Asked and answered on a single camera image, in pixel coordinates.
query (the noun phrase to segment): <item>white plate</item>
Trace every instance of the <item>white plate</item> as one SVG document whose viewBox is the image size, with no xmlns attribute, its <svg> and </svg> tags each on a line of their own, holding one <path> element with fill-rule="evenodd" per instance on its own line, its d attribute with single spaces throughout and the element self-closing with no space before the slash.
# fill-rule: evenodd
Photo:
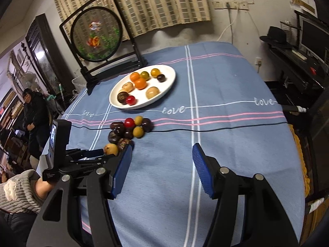
<svg viewBox="0 0 329 247">
<path fill-rule="evenodd" d="M 161 74 L 164 74 L 166 77 L 166 81 L 163 83 L 160 83 L 156 78 L 151 77 L 151 70 L 157 68 L 160 70 Z M 122 89 L 122 86 L 127 83 L 131 82 L 130 80 L 130 74 L 129 73 L 127 76 L 125 76 L 122 80 L 120 80 L 112 89 L 110 93 L 110 103 L 115 106 L 118 109 L 123 109 L 123 110 L 134 110 L 134 109 L 139 109 L 142 107 L 145 107 L 147 105 L 152 104 L 153 102 L 157 101 L 161 97 L 163 97 L 172 87 L 172 84 L 175 81 L 176 78 L 176 72 L 172 67 L 169 67 L 167 65 L 153 65 L 153 66 L 148 66 L 144 67 L 142 69 L 135 70 L 134 72 L 138 72 L 139 74 L 143 71 L 147 71 L 150 74 L 150 79 L 147 81 L 147 86 L 143 90 L 138 90 L 135 88 L 133 91 L 129 93 L 129 95 L 134 96 L 137 99 L 137 102 L 133 106 L 127 105 L 122 105 L 118 99 L 117 96 L 119 94 L 119 91 Z M 160 93 L 156 96 L 154 96 L 151 99 L 146 98 L 146 90 L 149 89 L 150 87 L 157 87 L 160 90 Z"/>
</svg>

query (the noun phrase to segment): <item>camera screen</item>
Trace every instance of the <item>camera screen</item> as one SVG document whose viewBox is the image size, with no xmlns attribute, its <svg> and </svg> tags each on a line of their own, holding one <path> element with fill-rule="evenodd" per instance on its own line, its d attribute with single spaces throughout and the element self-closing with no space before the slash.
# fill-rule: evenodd
<svg viewBox="0 0 329 247">
<path fill-rule="evenodd" d="M 53 150 L 54 150 L 54 144 L 55 144 L 55 135 L 56 135 L 56 125 L 53 124 L 51 126 L 51 133 L 50 133 L 50 140 L 49 140 L 49 144 Z"/>
</svg>

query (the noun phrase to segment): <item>remote control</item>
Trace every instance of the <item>remote control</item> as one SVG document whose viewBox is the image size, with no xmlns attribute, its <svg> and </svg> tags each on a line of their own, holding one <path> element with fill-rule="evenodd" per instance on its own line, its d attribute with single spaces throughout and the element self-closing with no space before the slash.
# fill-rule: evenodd
<svg viewBox="0 0 329 247">
<path fill-rule="evenodd" d="M 296 56 L 298 56 L 298 57 L 300 57 L 302 60 L 307 60 L 307 57 L 305 57 L 305 56 L 303 56 L 300 52 L 298 52 L 298 51 L 296 51 L 296 50 L 294 50 L 294 49 L 292 49 L 292 52 L 296 55 Z"/>
</svg>

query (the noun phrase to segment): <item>hand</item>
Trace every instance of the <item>hand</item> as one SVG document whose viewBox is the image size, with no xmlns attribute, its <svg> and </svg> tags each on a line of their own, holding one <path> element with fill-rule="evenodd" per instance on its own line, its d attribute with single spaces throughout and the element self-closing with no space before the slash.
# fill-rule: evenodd
<svg viewBox="0 0 329 247">
<path fill-rule="evenodd" d="M 36 181 L 35 192 L 40 199 L 46 199 L 48 196 L 48 193 L 54 189 L 56 184 L 57 184 L 57 182 L 55 182 L 55 181 L 52 181 L 52 182 L 42 181 L 42 178 L 39 178 Z"/>
</svg>

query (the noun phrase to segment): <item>blue gripper pad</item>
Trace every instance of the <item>blue gripper pad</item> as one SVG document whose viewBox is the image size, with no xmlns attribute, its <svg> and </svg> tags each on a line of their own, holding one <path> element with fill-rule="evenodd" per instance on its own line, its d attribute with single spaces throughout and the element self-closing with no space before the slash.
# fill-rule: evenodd
<svg viewBox="0 0 329 247">
<path fill-rule="evenodd" d="M 126 179 L 126 175 L 129 170 L 131 159 L 133 156 L 132 154 L 133 154 L 133 148 L 131 145 L 129 145 L 113 176 L 112 195 L 114 198 L 116 198 L 116 196 L 121 193 L 124 181 Z"/>
<path fill-rule="evenodd" d="M 214 195 L 213 176 L 205 161 L 207 156 L 204 154 L 201 146 L 198 143 L 194 144 L 192 148 L 192 159 L 205 193 L 207 193 L 210 198 L 212 198 Z"/>
</svg>

